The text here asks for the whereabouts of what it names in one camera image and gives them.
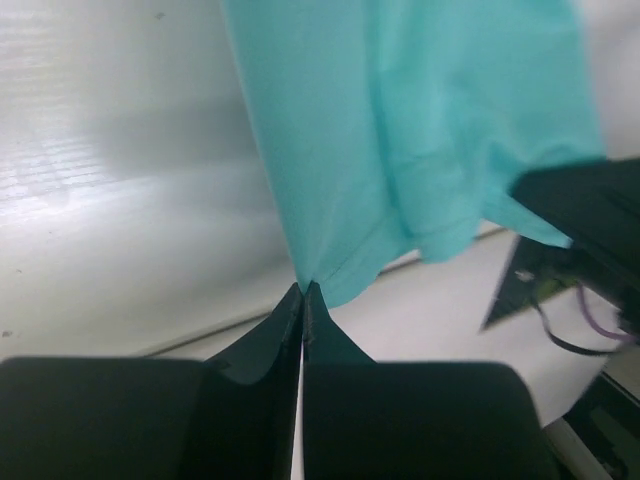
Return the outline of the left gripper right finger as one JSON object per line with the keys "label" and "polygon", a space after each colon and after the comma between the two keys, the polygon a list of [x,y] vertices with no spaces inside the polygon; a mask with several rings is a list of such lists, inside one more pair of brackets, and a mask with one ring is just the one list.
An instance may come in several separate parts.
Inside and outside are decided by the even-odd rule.
{"label": "left gripper right finger", "polygon": [[304,296],[307,479],[555,479],[529,390],[495,362],[377,362]]}

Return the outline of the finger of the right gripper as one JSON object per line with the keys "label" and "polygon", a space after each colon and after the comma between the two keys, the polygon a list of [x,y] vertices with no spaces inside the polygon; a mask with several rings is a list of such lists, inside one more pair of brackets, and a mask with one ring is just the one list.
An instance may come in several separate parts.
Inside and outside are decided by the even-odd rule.
{"label": "finger of the right gripper", "polygon": [[520,177],[510,195],[570,239],[551,268],[622,310],[639,308],[639,160],[588,162]]}

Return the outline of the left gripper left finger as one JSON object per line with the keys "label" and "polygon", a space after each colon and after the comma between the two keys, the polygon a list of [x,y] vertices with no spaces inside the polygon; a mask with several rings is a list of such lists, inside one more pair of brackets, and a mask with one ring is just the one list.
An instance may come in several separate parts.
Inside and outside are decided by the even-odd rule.
{"label": "left gripper left finger", "polygon": [[5,479],[286,479],[303,297],[204,361],[14,357],[1,364]]}

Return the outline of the teal t shirt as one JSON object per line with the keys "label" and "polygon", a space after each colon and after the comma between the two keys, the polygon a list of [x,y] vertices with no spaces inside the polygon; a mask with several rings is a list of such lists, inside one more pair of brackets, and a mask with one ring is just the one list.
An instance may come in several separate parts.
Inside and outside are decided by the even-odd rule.
{"label": "teal t shirt", "polygon": [[522,174],[605,153],[570,1],[227,1],[252,130],[301,287],[329,307],[483,221],[564,247]]}

